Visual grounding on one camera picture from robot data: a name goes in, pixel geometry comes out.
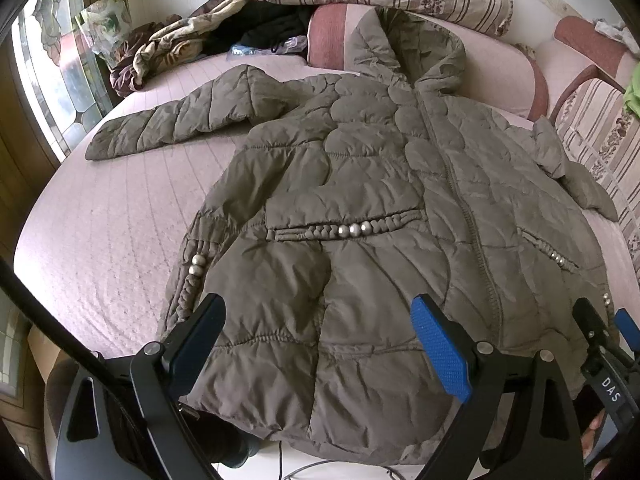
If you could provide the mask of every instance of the beige cloth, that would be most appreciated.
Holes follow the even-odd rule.
[[[136,52],[135,83],[142,85],[151,72],[165,70],[195,59],[202,52],[205,35],[244,7],[248,0],[225,0],[211,12],[185,18],[161,28]]]

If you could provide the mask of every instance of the bolt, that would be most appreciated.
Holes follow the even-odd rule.
[[[554,355],[549,350],[541,350],[540,359],[542,359],[544,362],[550,363],[554,360]]]
[[[158,341],[153,341],[145,345],[146,355],[156,355],[162,349],[162,345]]]
[[[482,355],[491,355],[494,352],[494,346],[487,341],[481,341],[476,345],[478,352]]]

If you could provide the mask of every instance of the green cloth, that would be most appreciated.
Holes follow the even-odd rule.
[[[631,76],[631,83],[625,92],[625,107],[640,118],[640,63]]]

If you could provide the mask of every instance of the mattress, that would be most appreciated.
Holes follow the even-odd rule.
[[[242,63],[282,81],[335,72],[308,67],[299,56],[228,60],[221,54],[152,79],[104,120],[180,99]],[[531,128],[529,121],[498,111]],[[135,353],[157,338],[164,286],[182,237],[249,126],[236,124],[222,134],[89,162],[84,152],[99,127],[64,161],[33,207],[14,269],[85,346],[111,358]],[[622,232],[597,213],[586,216],[603,248],[614,304],[640,320],[640,290]]]

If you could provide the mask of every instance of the hand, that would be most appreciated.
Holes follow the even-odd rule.
[[[580,438],[580,442],[582,443],[582,458],[587,458],[591,453],[591,451],[593,450],[593,441],[596,436],[596,431],[602,424],[604,417],[605,417],[605,413],[604,413],[604,410],[602,410],[596,416],[596,418],[594,418],[591,421],[587,430],[582,434],[582,437]],[[609,458],[600,460],[595,465],[595,467],[593,468],[593,471],[591,472],[592,480],[596,478],[600,473],[602,473],[603,469],[606,468],[606,466],[609,464],[609,460],[610,460]]]

